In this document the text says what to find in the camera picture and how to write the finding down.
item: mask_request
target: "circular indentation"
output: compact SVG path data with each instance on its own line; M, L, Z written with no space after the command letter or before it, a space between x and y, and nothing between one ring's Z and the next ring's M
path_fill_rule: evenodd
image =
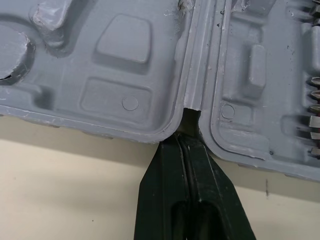
M222 106L221 114L225 119L233 119L235 116L235 109L230 104L225 104Z
M122 106L128 111L133 111L137 109L139 102L134 96L126 96L122 99Z

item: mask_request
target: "beige surface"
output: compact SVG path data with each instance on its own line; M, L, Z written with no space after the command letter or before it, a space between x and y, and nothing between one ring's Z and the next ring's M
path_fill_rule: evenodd
M0 117L0 240L132 240L156 148ZM217 162L258 240L319 239L320 184Z

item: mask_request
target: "gray plastic case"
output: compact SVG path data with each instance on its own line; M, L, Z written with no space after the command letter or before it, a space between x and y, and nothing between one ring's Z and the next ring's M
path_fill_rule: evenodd
M2 0L0 114L144 143L201 111L210 150L320 181L310 0Z

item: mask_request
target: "metal bit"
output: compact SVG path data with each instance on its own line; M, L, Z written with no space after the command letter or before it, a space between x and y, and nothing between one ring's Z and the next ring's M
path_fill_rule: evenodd
M311 154L320 155L320 149L316 147L312 148Z
M320 77L316 76L311 79L311 83L316 87L320 87Z
M310 132L311 138L314 140L320 140L320 133L318 132Z
M313 92L310 93L310 95L312 97L314 97L315 99L320 100L320 90L313 91Z
M309 121L309 127L311 128L320 128L320 117L311 116Z
M309 109L315 114L320 114L320 104L312 105Z

